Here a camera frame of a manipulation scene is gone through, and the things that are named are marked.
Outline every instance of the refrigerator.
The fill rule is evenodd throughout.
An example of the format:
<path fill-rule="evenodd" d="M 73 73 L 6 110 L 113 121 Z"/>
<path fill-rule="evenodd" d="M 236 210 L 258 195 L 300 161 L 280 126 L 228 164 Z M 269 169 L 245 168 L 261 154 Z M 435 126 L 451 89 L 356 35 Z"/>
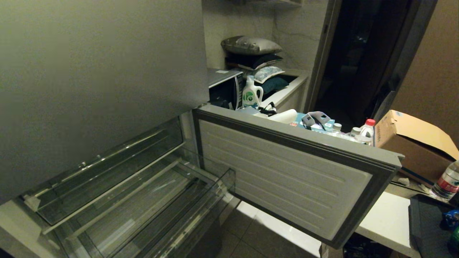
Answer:
<path fill-rule="evenodd" d="M 186 257 L 235 196 L 334 248 L 402 155 L 206 104 L 200 0 L 0 3 L 0 247 Z"/>

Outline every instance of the cardboard box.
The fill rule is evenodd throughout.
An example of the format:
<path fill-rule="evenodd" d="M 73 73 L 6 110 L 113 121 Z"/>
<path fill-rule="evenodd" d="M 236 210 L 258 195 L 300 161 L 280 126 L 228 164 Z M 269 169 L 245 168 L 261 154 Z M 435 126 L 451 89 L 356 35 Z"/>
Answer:
<path fill-rule="evenodd" d="M 376 147 L 404 154 L 400 172 L 426 186 L 432 186 L 446 167 L 459 159 L 459 151 L 448 134 L 395 110 L 376 124 L 375 142 Z"/>
<path fill-rule="evenodd" d="M 320 258 L 343 258 L 343 249 L 334 249 L 324 243 L 320 246 L 319 249 Z"/>

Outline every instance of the gray fabric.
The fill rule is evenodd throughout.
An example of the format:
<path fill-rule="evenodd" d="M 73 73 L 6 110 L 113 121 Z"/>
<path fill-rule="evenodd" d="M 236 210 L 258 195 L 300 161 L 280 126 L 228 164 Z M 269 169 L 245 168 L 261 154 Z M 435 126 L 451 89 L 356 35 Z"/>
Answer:
<path fill-rule="evenodd" d="M 224 39 L 221 45 L 223 49 L 228 52 L 247 56 L 258 56 L 282 52 L 282 48 L 271 40 L 252 38 L 249 36 L 235 36 Z"/>

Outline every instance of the blue package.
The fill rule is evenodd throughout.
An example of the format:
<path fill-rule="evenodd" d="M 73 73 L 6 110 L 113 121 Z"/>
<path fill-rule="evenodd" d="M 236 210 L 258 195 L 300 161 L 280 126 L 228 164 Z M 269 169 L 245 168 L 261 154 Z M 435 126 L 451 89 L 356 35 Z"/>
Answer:
<path fill-rule="evenodd" d="M 443 213 L 443 220 L 446 222 L 448 228 L 455 230 L 459 225 L 459 210 Z"/>

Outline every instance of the cable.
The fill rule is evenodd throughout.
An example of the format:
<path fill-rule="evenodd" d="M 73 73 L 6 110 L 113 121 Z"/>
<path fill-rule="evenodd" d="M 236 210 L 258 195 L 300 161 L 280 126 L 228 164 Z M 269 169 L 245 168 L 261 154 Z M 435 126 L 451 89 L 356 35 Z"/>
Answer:
<path fill-rule="evenodd" d="M 416 191 L 416 192 L 419 192 L 419 193 L 426 194 L 426 192 L 423 192 L 423 191 L 419 191 L 419 190 L 416 190 L 416 189 L 413 189 L 413 188 L 406 187 L 405 185 L 403 185 L 403 184 L 401 184 L 401 183 L 398 183 L 398 182 L 396 182 L 396 181 L 391 181 L 391 184 L 396 185 L 396 186 L 400 186 L 400 187 L 403 187 L 403 188 L 406 188 L 406 189 L 410 189 L 410 190 L 413 190 L 413 191 Z"/>

